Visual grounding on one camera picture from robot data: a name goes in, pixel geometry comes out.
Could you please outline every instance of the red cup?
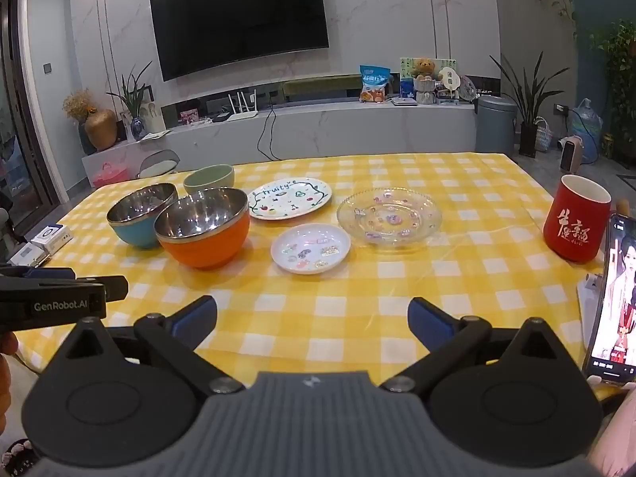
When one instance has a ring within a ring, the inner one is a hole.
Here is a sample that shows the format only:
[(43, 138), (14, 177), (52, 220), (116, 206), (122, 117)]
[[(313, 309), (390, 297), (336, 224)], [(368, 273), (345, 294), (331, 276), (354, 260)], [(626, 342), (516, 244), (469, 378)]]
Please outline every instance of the red cup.
[(543, 226), (546, 244), (566, 260), (594, 260), (611, 204), (611, 195), (601, 185), (580, 175), (564, 175)]

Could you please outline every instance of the hand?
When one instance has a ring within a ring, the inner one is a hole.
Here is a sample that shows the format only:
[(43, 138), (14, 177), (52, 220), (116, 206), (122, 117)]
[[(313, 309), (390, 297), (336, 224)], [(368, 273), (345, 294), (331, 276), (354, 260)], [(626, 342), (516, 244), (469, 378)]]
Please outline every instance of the hand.
[[(18, 351), (18, 339), (14, 333), (6, 333), (0, 338), (0, 352), (6, 355), (14, 355)], [(0, 355), (0, 434), (4, 432), (6, 427), (5, 413), (11, 405), (11, 394), (9, 386), (11, 385), (11, 372), (6, 359)]]

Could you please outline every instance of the pink container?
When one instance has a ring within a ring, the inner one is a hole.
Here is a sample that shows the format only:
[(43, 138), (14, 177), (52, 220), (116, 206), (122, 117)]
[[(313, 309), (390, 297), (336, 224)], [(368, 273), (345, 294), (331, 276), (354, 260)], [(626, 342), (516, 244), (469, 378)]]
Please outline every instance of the pink container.
[(111, 165), (110, 163), (104, 163), (102, 170), (97, 172), (93, 178), (93, 185), (95, 188), (100, 186), (106, 186), (113, 183), (123, 183), (129, 181), (128, 169), (123, 165)]

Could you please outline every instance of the black flat-screen tv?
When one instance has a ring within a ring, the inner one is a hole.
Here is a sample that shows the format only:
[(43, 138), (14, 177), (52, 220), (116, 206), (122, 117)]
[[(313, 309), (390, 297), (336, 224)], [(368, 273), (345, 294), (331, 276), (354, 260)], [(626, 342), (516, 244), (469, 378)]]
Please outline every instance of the black flat-screen tv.
[(150, 0), (150, 6), (164, 81), (329, 46), (322, 0)]

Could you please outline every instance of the blue snack bag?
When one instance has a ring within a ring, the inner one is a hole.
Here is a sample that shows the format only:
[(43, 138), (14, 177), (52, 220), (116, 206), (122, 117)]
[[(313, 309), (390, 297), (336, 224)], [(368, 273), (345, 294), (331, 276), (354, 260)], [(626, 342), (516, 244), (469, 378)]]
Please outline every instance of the blue snack bag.
[(362, 91), (360, 102), (384, 102), (384, 88), (389, 82), (391, 71), (381, 66), (360, 66)]

